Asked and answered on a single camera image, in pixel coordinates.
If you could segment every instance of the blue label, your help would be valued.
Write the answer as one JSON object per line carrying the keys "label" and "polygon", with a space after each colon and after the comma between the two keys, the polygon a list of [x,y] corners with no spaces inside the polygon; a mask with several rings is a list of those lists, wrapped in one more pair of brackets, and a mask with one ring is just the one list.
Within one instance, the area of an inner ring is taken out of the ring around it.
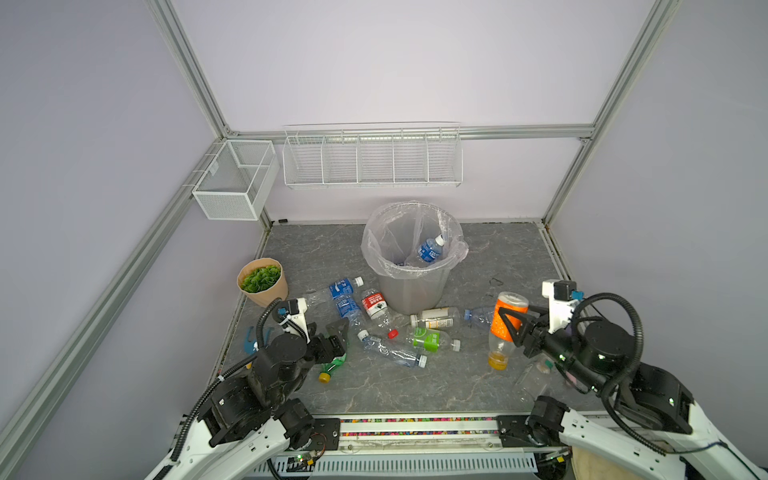
{"label": "blue label", "polygon": [[419,256],[427,263],[432,263],[440,257],[440,252],[433,250],[428,243],[424,242],[419,247]]}
{"label": "blue label", "polygon": [[347,278],[342,278],[333,285],[328,286],[328,289],[331,291],[331,297],[334,299],[342,295],[352,295],[353,292],[352,284]]}
{"label": "blue label", "polygon": [[360,311],[360,307],[357,306],[355,300],[351,298],[339,300],[339,302],[336,304],[336,308],[339,310],[339,315],[342,318],[346,318],[347,316],[351,315],[355,310],[358,312]]}

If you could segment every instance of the plastic bag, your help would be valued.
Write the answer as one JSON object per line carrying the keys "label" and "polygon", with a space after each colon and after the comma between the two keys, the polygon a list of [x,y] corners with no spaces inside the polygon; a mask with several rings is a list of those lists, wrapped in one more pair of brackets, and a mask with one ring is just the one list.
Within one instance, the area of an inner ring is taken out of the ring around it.
{"label": "plastic bag", "polygon": [[[443,235],[442,255],[428,267],[400,266],[428,238]],[[436,270],[450,270],[465,259],[469,248],[461,224],[442,208],[415,200],[376,209],[362,232],[362,256],[376,274],[413,280]]]}

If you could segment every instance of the beige plant pot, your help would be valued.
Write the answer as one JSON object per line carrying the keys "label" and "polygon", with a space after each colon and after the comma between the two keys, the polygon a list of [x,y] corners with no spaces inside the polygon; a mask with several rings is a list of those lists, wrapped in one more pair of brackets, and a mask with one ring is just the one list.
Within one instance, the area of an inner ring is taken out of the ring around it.
{"label": "beige plant pot", "polygon": [[[277,279],[277,283],[259,293],[248,293],[240,288],[240,285],[243,284],[245,277],[248,276],[251,272],[257,268],[261,268],[262,266],[269,265],[277,265],[280,267],[280,278]],[[240,275],[237,276],[237,288],[240,288],[240,291],[245,293],[246,296],[253,300],[258,306],[267,306],[272,302],[272,300],[276,298],[280,298],[282,300],[288,298],[288,282],[286,281],[286,271],[283,266],[280,265],[280,262],[273,258],[259,258],[258,260],[254,260],[253,262],[244,266],[240,271]]]}

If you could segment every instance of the wire shelf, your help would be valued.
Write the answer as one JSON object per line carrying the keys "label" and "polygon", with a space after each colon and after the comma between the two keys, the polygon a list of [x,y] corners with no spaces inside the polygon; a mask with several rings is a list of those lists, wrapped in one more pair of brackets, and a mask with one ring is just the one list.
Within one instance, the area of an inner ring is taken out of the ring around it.
{"label": "wire shelf", "polygon": [[271,141],[227,140],[192,194],[211,220],[259,220],[279,169]]}
{"label": "wire shelf", "polygon": [[458,126],[288,134],[283,171],[291,188],[458,186]]}

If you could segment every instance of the gray trash can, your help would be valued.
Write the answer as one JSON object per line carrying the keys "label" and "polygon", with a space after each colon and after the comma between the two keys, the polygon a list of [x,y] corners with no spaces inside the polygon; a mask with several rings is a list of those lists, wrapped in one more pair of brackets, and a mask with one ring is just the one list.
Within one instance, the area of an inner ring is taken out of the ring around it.
{"label": "gray trash can", "polygon": [[[426,268],[400,266],[428,238],[442,234],[442,255]],[[388,204],[371,214],[362,233],[362,255],[379,276],[389,306],[400,313],[434,308],[451,269],[467,256],[459,222],[434,205],[417,201]]]}

